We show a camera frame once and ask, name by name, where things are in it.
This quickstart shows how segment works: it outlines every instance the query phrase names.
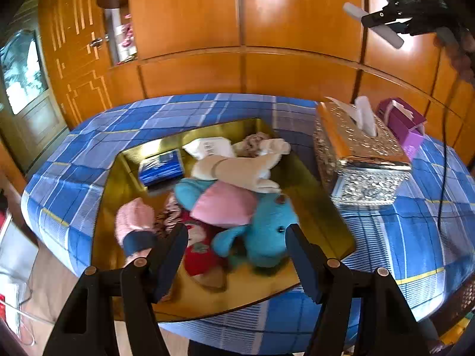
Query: open box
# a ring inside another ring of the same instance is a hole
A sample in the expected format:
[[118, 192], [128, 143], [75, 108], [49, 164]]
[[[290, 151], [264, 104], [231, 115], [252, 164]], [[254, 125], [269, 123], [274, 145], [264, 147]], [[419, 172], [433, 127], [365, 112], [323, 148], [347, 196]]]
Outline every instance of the open box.
[[[137, 178], [142, 160], [182, 147], [196, 138], [223, 136], [236, 143], [259, 131], [278, 137], [262, 120], [247, 119], [181, 132], [119, 153], [109, 172], [99, 206], [92, 265], [107, 270], [124, 264], [123, 251], [114, 236], [115, 216], [120, 206], [142, 197], [156, 214], [163, 208], [166, 193], [150, 196]], [[189, 176], [196, 161], [183, 149], [180, 151], [186, 176]], [[355, 250], [353, 236], [338, 210], [321, 183], [294, 152], [282, 156], [279, 164], [271, 170], [271, 179], [279, 183], [283, 193], [291, 198], [300, 227], [309, 242], [319, 245], [328, 258], [342, 259]], [[257, 272], [250, 264], [243, 263], [227, 274], [225, 291], [205, 289], [186, 274], [181, 264], [173, 282], [171, 300], [154, 304], [153, 310], [158, 322], [201, 319], [256, 304], [298, 284], [290, 260], [282, 263], [272, 275]], [[124, 318], [120, 298], [113, 300], [113, 311], [115, 320]]]

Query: blue plaid bedsheet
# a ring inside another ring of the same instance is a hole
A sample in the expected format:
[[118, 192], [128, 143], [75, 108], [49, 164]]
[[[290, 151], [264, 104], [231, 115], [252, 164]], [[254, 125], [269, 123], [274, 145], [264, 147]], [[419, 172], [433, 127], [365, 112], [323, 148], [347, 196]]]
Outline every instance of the blue plaid bedsheet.
[[[315, 106], [295, 98], [220, 93], [152, 98], [105, 111], [74, 129], [33, 176], [23, 193], [23, 215], [54, 255], [80, 275], [91, 261], [99, 202], [117, 153], [176, 132], [259, 117], [316, 174]], [[452, 148], [448, 165], [442, 234], [436, 217], [443, 147], [428, 136], [393, 205], [339, 208], [357, 245], [344, 263], [362, 271], [388, 268], [418, 320], [433, 312], [474, 270], [475, 184]], [[357, 331], [359, 305], [355, 299], [349, 343]], [[236, 312], [161, 326], [245, 354], [301, 352], [319, 310], [297, 287]]]

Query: tissue box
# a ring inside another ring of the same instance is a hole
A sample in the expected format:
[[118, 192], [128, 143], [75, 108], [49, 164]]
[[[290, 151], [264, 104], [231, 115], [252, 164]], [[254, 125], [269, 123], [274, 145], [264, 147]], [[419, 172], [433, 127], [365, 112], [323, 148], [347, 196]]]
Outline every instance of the tissue box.
[[374, 117], [378, 134], [372, 138], [337, 104], [317, 107], [316, 160], [322, 184], [336, 204], [391, 204], [398, 186], [409, 178], [408, 157], [388, 127]]
[[[403, 111], [395, 107], [393, 101], [403, 106]], [[412, 161], [424, 140], [426, 118], [401, 98], [382, 101], [378, 106], [376, 115], [393, 132], [409, 160]]]
[[179, 150], [165, 152], [155, 157], [142, 160], [139, 165], [139, 180], [144, 186], [151, 186], [184, 175]]

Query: blue plush toy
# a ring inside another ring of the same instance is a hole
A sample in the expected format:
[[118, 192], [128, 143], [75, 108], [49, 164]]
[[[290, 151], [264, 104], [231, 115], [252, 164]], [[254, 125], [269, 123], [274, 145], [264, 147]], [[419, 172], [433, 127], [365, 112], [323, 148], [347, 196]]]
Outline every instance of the blue plush toy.
[[[175, 186], [178, 203], [193, 213], [193, 208], [216, 181], [184, 178]], [[237, 237], [242, 237], [249, 261], [258, 267], [276, 266], [286, 255], [286, 229], [298, 223], [290, 199], [277, 193], [254, 193], [257, 205], [250, 222], [218, 233], [211, 246], [220, 257], [227, 257]]]

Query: silver embossed tissue box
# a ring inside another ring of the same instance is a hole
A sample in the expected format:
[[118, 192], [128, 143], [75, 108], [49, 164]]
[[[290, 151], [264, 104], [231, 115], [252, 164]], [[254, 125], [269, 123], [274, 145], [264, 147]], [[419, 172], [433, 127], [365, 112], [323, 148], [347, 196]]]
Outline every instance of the silver embossed tissue box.
[[391, 204], [401, 182], [409, 178], [411, 163], [398, 140], [376, 116], [375, 122], [378, 134], [372, 138], [337, 104], [317, 107], [317, 165], [336, 204]]

